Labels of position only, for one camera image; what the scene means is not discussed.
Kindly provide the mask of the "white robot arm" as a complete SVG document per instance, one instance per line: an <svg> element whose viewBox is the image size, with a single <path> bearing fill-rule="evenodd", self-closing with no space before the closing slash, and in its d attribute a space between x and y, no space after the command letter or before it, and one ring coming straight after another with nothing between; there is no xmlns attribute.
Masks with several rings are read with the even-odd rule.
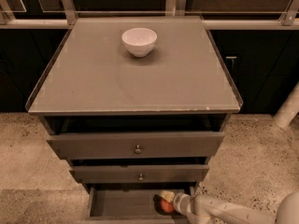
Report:
<svg viewBox="0 0 299 224"><path fill-rule="evenodd" d="M287 195L275 216L202 194L162 190L159 196L165 212L176 210L191 224L215 224L216 218L227 224L299 224L299 192Z"/></svg>

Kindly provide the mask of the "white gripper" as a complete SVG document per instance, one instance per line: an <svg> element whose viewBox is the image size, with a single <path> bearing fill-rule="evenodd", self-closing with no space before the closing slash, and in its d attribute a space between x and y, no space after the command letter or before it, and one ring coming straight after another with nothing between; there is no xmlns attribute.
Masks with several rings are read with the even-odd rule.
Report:
<svg viewBox="0 0 299 224"><path fill-rule="evenodd" d="M194 215L194 197L185 193L175 193L170 190L162 190L160 197L167 202L173 202L175 210L181 213L185 217L191 217Z"/></svg>

